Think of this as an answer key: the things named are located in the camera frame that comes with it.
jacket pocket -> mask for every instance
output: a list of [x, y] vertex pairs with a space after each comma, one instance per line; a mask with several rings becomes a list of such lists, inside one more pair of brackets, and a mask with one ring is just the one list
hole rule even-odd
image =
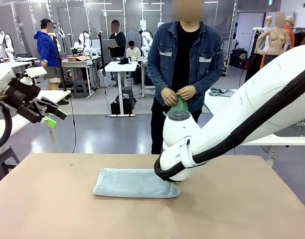
[[200, 78], [208, 73], [213, 56], [214, 53], [200, 53], [198, 62], [198, 75]]
[[160, 56], [160, 68], [168, 71], [172, 60], [172, 47], [158, 46]]

hand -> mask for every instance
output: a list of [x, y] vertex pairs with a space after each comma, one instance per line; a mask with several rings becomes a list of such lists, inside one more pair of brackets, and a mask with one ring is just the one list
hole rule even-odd
[[177, 97], [173, 90], [164, 88], [161, 91], [161, 97], [167, 106], [177, 105]]
[[258, 53], [263, 56], [266, 54], [264, 50], [259, 50]]
[[189, 100], [195, 94], [196, 88], [194, 86], [185, 86], [176, 93], [176, 95], [181, 96], [182, 99], [185, 101]]
[[46, 60], [42, 60], [41, 61], [41, 65], [45, 68], [47, 66], [47, 61]]

jacket collar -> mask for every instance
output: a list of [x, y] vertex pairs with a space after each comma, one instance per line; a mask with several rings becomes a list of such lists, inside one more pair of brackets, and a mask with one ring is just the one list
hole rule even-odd
[[[168, 29], [168, 31], [174, 35], [177, 36], [177, 25], [178, 25], [179, 21], [174, 21], [170, 28]], [[200, 33], [199, 35], [203, 34], [206, 32], [206, 25], [203, 23], [203, 21], [200, 22]]]

black jacket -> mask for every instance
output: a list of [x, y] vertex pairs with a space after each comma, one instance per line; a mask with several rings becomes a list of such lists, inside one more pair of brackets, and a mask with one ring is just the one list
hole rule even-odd
[[109, 39], [115, 39], [117, 42], [117, 45], [119, 47], [116, 48], [110, 48], [111, 56], [112, 57], [121, 57], [125, 56], [125, 49], [126, 49], [126, 38], [124, 33], [121, 31], [116, 36], [113, 33]]

brown table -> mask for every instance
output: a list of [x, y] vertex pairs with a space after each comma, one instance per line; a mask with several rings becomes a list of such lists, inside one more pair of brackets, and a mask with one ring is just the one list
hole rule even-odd
[[305, 207], [256, 156], [221, 156], [176, 199], [93, 196], [100, 168], [153, 155], [31, 154], [0, 182], [0, 239], [305, 238]]

